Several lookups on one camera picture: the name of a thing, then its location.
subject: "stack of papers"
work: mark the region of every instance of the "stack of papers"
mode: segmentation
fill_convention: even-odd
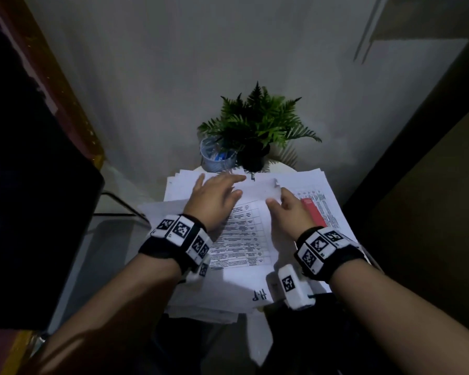
[[[234,173],[245,174],[243,170]],[[138,208],[155,227],[167,214],[180,214],[191,195],[200,172],[181,170],[167,180],[163,202],[146,203]],[[216,173],[206,173],[206,180]],[[298,198],[310,198],[327,226],[340,229],[356,240],[321,170],[294,173],[246,174],[237,183],[243,190],[230,217],[211,233],[210,269],[201,287],[179,284],[166,310],[171,317],[189,317],[201,321],[232,323],[238,314],[284,298],[277,271],[295,263],[294,242],[271,221],[265,200],[280,200],[280,187]],[[311,281],[315,293],[330,292],[328,284]]]

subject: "person's left arm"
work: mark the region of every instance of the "person's left arm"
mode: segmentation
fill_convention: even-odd
[[[203,184],[202,174],[184,213],[207,231],[215,228],[242,195],[232,192],[245,176],[223,173]],[[50,337],[20,374],[112,372],[142,347],[160,319],[181,269],[174,259],[138,254]]]

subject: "wristband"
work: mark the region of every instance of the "wristband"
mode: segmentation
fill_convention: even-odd
[[[174,259],[184,275],[189,268],[197,269],[211,245],[200,220],[188,214],[171,214],[150,232],[139,252],[153,258]]]
[[[294,253],[304,275],[329,282],[341,265],[353,259],[365,259],[360,245],[333,227],[313,227],[296,241]]]

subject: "white wall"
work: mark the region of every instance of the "white wall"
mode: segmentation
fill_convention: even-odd
[[[256,81],[302,96],[323,139],[295,142],[340,202],[361,182],[466,40],[356,47],[375,0],[26,0],[109,161],[151,196],[199,164],[196,127]]]

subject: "black plant pot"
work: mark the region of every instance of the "black plant pot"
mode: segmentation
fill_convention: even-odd
[[[263,144],[256,142],[248,144],[238,152],[238,165],[246,171],[258,172],[264,167],[264,157],[269,154],[269,145],[263,147]]]

